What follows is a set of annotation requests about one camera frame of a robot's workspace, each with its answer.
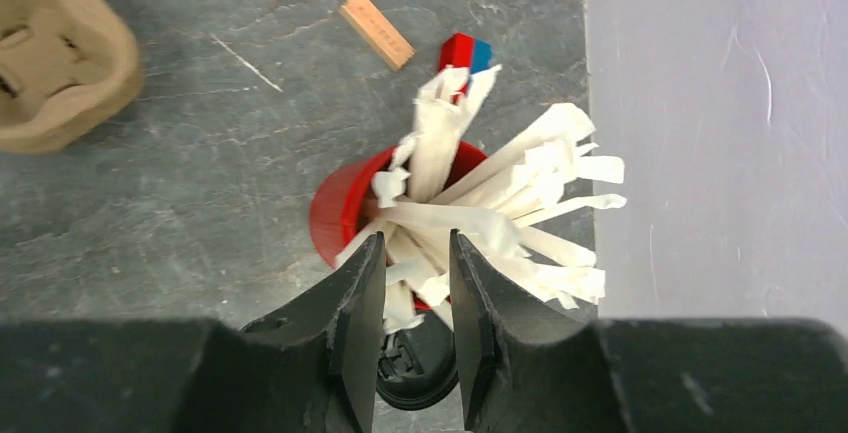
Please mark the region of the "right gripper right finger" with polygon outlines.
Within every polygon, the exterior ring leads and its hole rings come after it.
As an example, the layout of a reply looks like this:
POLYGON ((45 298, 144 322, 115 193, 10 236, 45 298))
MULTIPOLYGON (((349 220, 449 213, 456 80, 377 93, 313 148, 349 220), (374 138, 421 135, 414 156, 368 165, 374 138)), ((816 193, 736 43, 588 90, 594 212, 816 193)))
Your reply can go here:
POLYGON ((800 318, 583 323, 453 231, 450 288, 473 432, 843 432, 847 343, 800 318))

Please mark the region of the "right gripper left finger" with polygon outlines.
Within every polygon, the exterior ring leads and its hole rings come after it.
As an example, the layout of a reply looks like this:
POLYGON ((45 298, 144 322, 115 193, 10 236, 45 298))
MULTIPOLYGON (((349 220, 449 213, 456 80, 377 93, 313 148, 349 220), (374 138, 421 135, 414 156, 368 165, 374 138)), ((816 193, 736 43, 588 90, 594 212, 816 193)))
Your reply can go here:
POLYGON ((234 329, 210 318, 1 327, 5 432, 367 432, 383 341, 385 240, 234 329))

